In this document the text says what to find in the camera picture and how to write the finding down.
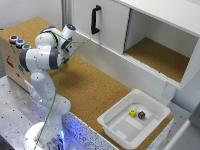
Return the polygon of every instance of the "open shelf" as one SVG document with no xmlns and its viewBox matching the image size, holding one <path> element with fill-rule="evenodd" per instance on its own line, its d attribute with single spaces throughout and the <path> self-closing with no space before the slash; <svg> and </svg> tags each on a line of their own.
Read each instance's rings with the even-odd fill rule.
<svg viewBox="0 0 200 150">
<path fill-rule="evenodd" d="M 190 60 L 149 38 L 144 38 L 125 53 L 178 82 L 181 82 Z"/>
<path fill-rule="evenodd" d="M 124 53 L 177 81 L 182 88 L 198 71 L 198 40 L 198 36 L 131 9 Z"/>
</svg>

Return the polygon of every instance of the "blue lid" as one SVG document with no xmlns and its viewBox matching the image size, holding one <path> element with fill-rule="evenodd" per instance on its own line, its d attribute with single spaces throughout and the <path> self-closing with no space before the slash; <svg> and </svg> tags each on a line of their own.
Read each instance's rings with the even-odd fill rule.
<svg viewBox="0 0 200 150">
<path fill-rule="evenodd" d="M 18 43 L 24 43 L 24 40 L 17 40 Z"/>
</svg>

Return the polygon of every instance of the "drawer handle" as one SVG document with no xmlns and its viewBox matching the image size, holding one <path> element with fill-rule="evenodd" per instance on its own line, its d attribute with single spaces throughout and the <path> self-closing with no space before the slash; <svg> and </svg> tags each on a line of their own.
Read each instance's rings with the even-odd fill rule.
<svg viewBox="0 0 200 150">
<path fill-rule="evenodd" d="M 96 12 L 101 10 L 101 7 L 96 5 L 96 8 L 92 10 L 92 24 L 91 24 L 91 31 L 92 34 L 98 33 L 100 30 L 96 28 Z"/>
</svg>

